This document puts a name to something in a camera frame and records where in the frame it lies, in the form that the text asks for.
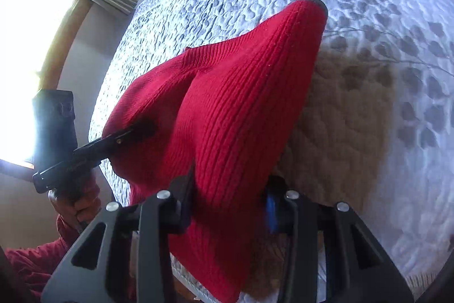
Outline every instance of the wooden window frame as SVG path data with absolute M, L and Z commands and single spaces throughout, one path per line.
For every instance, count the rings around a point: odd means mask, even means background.
M 68 53 L 92 4 L 91 0 L 74 0 L 72 6 L 66 12 L 39 72 L 38 89 L 57 88 Z M 34 167 L 29 162 L 12 163 L 0 158 L 0 174 L 32 182 L 34 173 Z

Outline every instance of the white quilted bedspread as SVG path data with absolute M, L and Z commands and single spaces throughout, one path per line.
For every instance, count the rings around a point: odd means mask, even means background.
M 145 0 L 106 74 L 90 140 L 138 76 L 185 47 L 253 29 L 291 0 Z M 276 166 L 313 200 L 346 200 L 416 291 L 454 234 L 454 0 L 323 0 L 328 24 L 306 106 Z M 101 169 L 123 205 L 129 187 Z M 272 302 L 281 240 L 260 238 L 242 302 Z M 175 275 L 213 297 L 177 261 Z M 324 270 L 320 269 L 319 300 Z

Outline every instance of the black metal bracket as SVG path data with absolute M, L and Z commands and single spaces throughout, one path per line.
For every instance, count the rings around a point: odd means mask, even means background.
M 413 303 L 405 279 L 370 230 L 345 202 L 326 207 L 289 190 L 280 177 L 266 187 L 270 230 L 289 245 L 278 303 L 315 303 L 317 235 L 326 253 L 326 303 Z
M 137 302 L 176 303 L 167 235 L 189 226 L 193 194 L 191 168 L 141 204 L 109 203 L 58 265 L 41 302 L 129 302 L 131 239 L 139 231 Z

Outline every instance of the knitted fabric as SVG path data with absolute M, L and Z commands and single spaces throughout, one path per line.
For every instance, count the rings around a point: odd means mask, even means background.
M 195 164 L 192 223 L 169 246 L 221 302 L 235 302 L 247 278 L 260 195 L 303 106 L 326 17 L 320 0 L 296 0 L 247 34 L 188 48 L 136 79 L 104 128 L 157 127 L 110 158 L 131 204 Z

